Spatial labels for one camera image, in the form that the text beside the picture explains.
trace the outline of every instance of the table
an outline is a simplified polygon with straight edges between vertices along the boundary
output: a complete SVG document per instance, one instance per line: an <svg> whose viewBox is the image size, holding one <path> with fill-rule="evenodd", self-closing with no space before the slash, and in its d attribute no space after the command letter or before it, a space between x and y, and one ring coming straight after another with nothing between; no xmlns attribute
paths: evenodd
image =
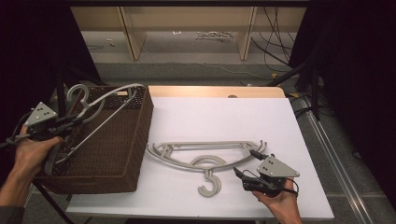
<svg viewBox="0 0 396 224"><path fill-rule="evenodd" d="M295 180L300 186L298 204L303 220L333 218L290 102L280 88L149 86L149 90L154 103L149 146L170 141L264 140L268 143L265 154L274 153L301 173ZM178 156L190 158L187 154ZM236 167L255 173L259 164L250 160ZM233 169L214 171L221 180L221 191L212 198L198 193L203 184L210 188L202 172L176 168L149 153L140 172L135 192L74 195L66 212L91 217L273 218L243 190Z"/></svg>

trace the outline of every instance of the person's right hand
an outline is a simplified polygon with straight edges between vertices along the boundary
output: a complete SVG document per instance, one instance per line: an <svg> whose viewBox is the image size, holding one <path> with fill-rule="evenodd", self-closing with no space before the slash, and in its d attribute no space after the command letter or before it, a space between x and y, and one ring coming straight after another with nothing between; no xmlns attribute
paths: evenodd
<svg viewBox="0 0 396 224"><path fill-rule="evenodd" d="M293 189L293 182L291 180L286 180L285 189ZM280 223L303 223L295 194L281 191L276 197L270 198L258 191L253 191L252 193L259 202L265 204L270 209L271 213Z"/></svg>

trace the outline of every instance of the brown wicker basket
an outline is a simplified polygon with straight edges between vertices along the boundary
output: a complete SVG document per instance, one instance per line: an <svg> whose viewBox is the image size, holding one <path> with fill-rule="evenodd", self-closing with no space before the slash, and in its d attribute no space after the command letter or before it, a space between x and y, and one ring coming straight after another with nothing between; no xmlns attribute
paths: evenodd
<svg viewBox="0 0 396 224"><path fill-rule="evenodd" d="M89 87L93 101L117 87ZM91 136L68 162L53 169L53 176L36 180L61 194L119 193L136 190L140 166L149 139L153 103L148 88L136 87L136 97ZM76 128L61 148L78 144L124 102L127 96L109 96L99 115ZM80 103L72 107L78 113Z"/></svg>

